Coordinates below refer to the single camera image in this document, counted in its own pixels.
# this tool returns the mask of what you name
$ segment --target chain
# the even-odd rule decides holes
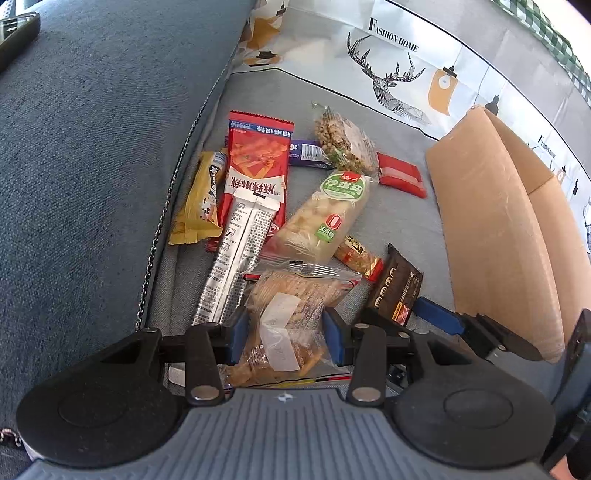
[[[22,448],[21,436],[12,429],[0,429],[0,445],[7,445],[12,441],[17,448]]]
[[[150,254],[148,256],[148,265],[146,266],[146,273],[144,275],[144,284],[142,285],[142,292],[139,297],[138,313],[136,315],[137,318],[135,320],[135,331],[136,332],[141,330],[142,323],[144,321],[144,309],[146,306],[146,298],[148,296],[148,289],[150,287],[150,278],[152,277],[152,269],[154,268],[154,259],[156,258],[156,249],[158,247],[158,241],[160,240],[160,235],[162,233],[162,229],[164,228],[164,221],[166,220],[168,208],[170,207],[170,201],[173,197],[174,185],[177,182],[178,171],[181,168],[181,165],[183,163],[183,157],[189,147],[191,137],[193,136],[193,133],[194,133],[195,129],[197,128],[197,123],[201,119],[201,115],[203,114],[203,111],[205,110],[205,106],[207,105],[207,102],[209,101],[209,98],[211,97],[211,95],[212,95],[213,91],[215,90],[217,84],[219,83],[220,79],[225,74],[226,74],[226,69],[223,69],[223,71],[221,72],[219,77],[217,77],[217,80],[213,84],[212,89],[209,90],[209,93],[207,94],[207,97],[205,98],[205,101],[203,102],[203,105],[201,106],[201,109],[199,110],[199,113],[197,114],[195,121],[191,125],[191,129],[189,130],[189,134],[187,136],[187,139],[185,140],[183,148],[181,149],[181,153],[178,156],[177,164],[174,167],[173,176],[171,177],[170,184],[168,185],[168,192],[166,194],[166,201],[164,202],[164,208],[162,209],[162,214],[160,215],[160,220],[158,221],[158,226],[156,228],[156,232],[154,233],[154,239],[152,240],[152,247],[150,248]]]

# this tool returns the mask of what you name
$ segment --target green label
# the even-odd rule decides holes
[[[320,228],[316,231],[316,236],[326,243],[331,243],[335,237],[335,231],[326,226],[325,223],[320,225]]]
[[[343,181],[342,175],[343,173],[329,175],[320,185],[320,191],[332,199],[357,202],[365,190],[365,180],[360,177],[356,182]]]

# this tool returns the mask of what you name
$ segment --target black phone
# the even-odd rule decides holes
[[[39,34],[41,16],[30,12],[0,20],[0,73]]]

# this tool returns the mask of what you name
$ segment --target blue sofa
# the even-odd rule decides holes
[[[224,88],[252,3],[34,6],[41,32],[0,74],[0,427],[15,427],[34,384],[134,330],[171,178]],[[0,478],[12,478],[26,454],[0,449]]]

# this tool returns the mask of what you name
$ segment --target purple snack bar wrapper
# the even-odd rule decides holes
[[[290,165],[296,167],[315,167],[332,170],[324,160],[324,152],[316,140],[291,140]]]

